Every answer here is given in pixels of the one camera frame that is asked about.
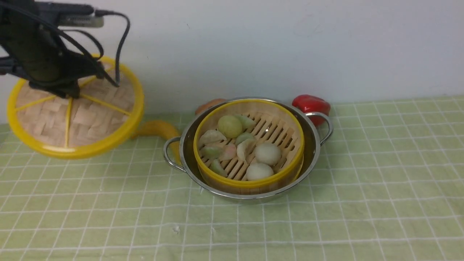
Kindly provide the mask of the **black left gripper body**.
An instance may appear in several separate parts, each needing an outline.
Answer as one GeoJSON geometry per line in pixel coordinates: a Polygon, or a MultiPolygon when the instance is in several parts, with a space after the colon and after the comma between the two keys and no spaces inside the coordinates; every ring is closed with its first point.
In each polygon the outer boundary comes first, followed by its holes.
{"type": "MultiPolygon", "coordinates": [[[[98,17],[118,15],[95,9],[98,17]]],[[[118,70],[112,78],[100,59],[104,49],[82,28],[56,26],[40,18],[35,0],[1,1],[1,74],[17,76],[30,88],[60,98],[80,97],[79,80],[94,76],[118,87],[118,70]]]]}

